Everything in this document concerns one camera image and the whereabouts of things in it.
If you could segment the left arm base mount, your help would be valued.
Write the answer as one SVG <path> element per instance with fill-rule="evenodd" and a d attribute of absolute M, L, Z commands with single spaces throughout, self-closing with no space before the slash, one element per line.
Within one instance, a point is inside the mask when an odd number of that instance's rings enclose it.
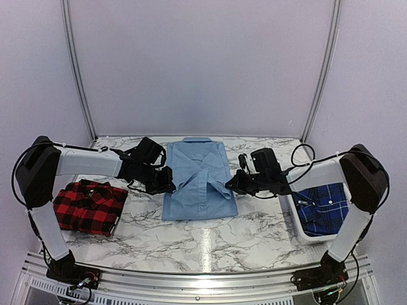
<path fill-rule="evenodd" d="M 97 289 L 100 282 L 101 270 L 80 267 L 74 272 L 73 276 L 62 276 L 48 269 L 46 272 L 46 277 L 62 283 L 70 284 L 70 286 L 76 288 L 88 287 L 91 289 Z"/>

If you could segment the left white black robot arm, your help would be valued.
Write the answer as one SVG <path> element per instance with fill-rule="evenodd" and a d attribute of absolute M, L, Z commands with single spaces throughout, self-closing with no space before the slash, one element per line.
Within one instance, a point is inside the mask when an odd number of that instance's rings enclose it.
<path fill-rule="evenodd" d="M 176 187 L 166 158 L 166 150 L 148 137 L 123 151 L 68 145 L 39 136 L 20 154 L 11 170 L 11 191 L 25 207 L 33 231 L 64 281 L 74 283 L 81 273 L 52 207 L 56 181 L 94 175 L 138 182 L 148 195 L 172 193 Z"/>

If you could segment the light blue long sleeve shirt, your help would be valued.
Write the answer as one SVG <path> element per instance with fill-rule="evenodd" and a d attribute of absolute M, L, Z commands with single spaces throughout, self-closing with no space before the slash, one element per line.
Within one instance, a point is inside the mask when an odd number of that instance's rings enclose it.
<path fill-rule="evenodd" d="M 176 190 L 163 199 L 162 219 L 207 220 L 238 215 L 226 149 L 206 137 L 186 137 L 167 147 L 167 165 Z"/>

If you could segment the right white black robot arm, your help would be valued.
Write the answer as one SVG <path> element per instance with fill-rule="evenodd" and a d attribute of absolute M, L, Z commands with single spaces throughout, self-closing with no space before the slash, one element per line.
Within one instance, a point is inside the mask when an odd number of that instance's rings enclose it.
<path fill-rule="evenodd" d="M 240 168 L 225 184 L 237 194 L 255 196 L 270 191 L 275 196 L 291 196 L 309 203 L 334 194 L 335 186 L 348 191 L 348 212 L 311 277 L 327 285 L 345 269 L 345 260 L 364 238 L 373 217 L 390 193 L 390 179 L 381 162 L 362 144 L 322 159 L 282 169 L 270 148 L 251 154 L 255 171 Z"/>

